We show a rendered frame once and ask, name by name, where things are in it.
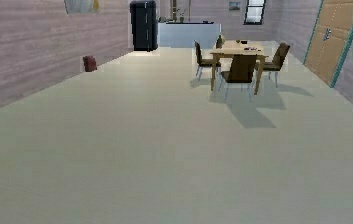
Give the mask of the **black framed window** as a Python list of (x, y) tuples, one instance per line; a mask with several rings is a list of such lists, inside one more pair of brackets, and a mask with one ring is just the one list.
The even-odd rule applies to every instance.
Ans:
[(245, 25), (261, 25), (265, 9), (265, 0), (247, 0)]

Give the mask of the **black fridge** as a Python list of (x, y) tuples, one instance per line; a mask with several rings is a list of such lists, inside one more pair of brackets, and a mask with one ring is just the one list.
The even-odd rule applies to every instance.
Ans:
[(135, 51), (158, 48), (158, 21), (155, 0), (136, 0), (130, 3), (133, 47)]

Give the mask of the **tan room door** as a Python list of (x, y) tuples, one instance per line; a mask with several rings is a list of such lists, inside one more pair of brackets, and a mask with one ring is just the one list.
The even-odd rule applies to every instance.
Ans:
[[(323, 41), (326, 28), (332, 32)], [(352, 41), (353, 0), (321, 0), (303, 64), (333, 88)]]

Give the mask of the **pale framed wall picture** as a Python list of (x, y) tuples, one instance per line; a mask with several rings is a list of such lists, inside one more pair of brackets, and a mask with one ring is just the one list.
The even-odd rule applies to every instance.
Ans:
[(68, 14), (97, 13), (99, 11), (98, 0), (64, 0)]

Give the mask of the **dark red bin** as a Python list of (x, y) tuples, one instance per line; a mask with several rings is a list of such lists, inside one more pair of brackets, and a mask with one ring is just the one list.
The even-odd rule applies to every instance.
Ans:
[(84, 70), (86, 72), (93, 72), (97, 69), (97, 63), (94, 56), (83, 57)]

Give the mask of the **light wooden dining table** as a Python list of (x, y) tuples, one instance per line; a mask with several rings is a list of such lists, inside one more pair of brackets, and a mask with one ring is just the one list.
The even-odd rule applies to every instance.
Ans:
[[(255, 47), (257, 51), (246, 51), (244, 48), (246, 47)], [(235, 54), (242, 55), (256, 55), (257, 61), (259, 62), (256, 74), (256, 83), (254, 87), (254, 94), (257, 95), (260, 86), (260, 80), (263, 73), (264, 62), (266, 61), (267, 55), (264, 53), (264, 47), (260, 42), (257, 41), (248, 41), (247, 44), (237, 43), (235, 40), (226, 40), (223, 46), (217, 49), (215, 46), (210, 50), (210, 54), (213, 57), (215, 62), (219, 61), (221, 58), (231, 58)], [(211, 68), (211, 90), (214, 90), (215, 87), (215, 78), (216, 74), (214, 74), (216, 69), (216, 65), (213, 65)]]

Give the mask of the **pale blue kitchen counter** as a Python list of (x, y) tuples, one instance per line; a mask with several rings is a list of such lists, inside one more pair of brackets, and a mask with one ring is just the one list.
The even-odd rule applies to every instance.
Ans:
[(159, 23), (158, 46), (193, 48), (197, 41), (203, 49), (211, 49), (220, 32), (217, 23)]

